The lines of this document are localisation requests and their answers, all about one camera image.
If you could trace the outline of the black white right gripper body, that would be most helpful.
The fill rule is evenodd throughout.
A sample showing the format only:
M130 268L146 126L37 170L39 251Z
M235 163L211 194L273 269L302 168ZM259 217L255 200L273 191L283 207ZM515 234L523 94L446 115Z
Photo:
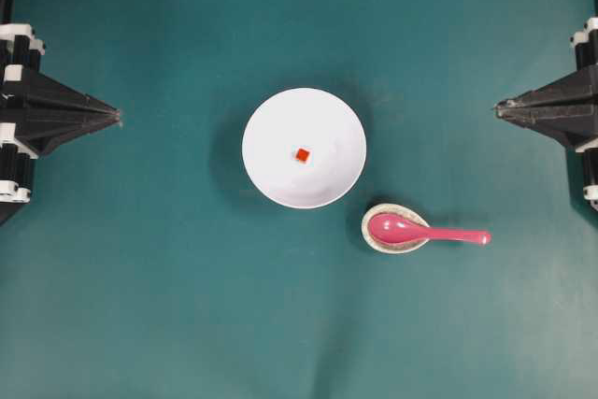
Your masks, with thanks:
M586 81L584 96L575 103L571 137L582 156L583 196L597 209L597 18L591 17L570 38L576 56L576 81Z

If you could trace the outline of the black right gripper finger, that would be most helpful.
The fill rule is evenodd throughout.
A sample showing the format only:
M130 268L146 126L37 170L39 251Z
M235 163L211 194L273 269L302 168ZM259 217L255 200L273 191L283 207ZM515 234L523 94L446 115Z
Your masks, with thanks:
M499 102L496 112L514 108L590 103L597 98L597 65L591 64L550 84Z
M498 111L496 117L550 137L569 149L576 149L597 137L596 113Z

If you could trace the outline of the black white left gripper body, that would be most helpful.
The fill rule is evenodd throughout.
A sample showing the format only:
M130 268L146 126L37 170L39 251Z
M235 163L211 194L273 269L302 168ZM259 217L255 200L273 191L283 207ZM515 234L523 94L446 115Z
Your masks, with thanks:
M23 23L1 26L1 86L21 80L25 69L38 71L45 44L33 27ZM25 100L1 93L1 201L28 203L32 196L39 152L18 133L24 130Z

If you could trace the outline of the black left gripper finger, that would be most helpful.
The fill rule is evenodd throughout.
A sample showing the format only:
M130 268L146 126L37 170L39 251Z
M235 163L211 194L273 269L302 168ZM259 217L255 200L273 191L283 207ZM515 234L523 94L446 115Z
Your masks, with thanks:
M119 119L121 112L33 69L21 68L21 100L27 107L91 112Z
M37 156L47 156L65 143L120 123L118 115L60 114L57 118L42 115L18 123L16 139Z

